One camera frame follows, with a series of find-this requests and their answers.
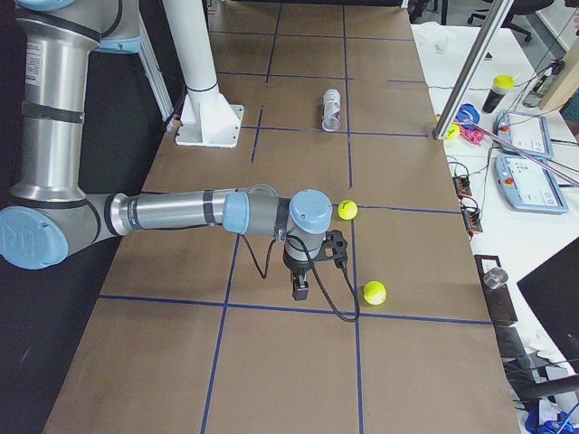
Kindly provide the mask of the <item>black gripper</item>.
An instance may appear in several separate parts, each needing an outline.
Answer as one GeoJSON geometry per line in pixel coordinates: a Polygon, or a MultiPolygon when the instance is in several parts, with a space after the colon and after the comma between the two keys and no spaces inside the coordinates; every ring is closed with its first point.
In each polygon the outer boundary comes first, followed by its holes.
{"type": "Polygon", "coordinates": [[[295,301],[303,301],[308,298],[309,285],[306,275],[303,273],[311,269],[311,263],[306,253],[311,259],[316,258],[318,246],[312,243],[300,243],[299,240],[285,241],[283,261],[286,267],[293,272],[291,274],[292,297],[295,301]]]}

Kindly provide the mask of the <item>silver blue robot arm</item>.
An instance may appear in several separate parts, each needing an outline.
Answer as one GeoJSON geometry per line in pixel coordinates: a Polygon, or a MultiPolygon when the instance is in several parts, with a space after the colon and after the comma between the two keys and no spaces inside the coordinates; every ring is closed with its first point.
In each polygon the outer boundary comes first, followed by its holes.
{"type": "Polygon", "coordinates": [[[20,180],[1,212],[1,253],[43,269],[99,241],[133,231],[220,226],[280,241],[295,300],[330,241],[332,205],[308,189],[289,199],[269,186],[190,193],[84,193],[78,184],[88,60],[93,51],[135,53],[136,1],[20,1],[27,37],[20,180]]]}

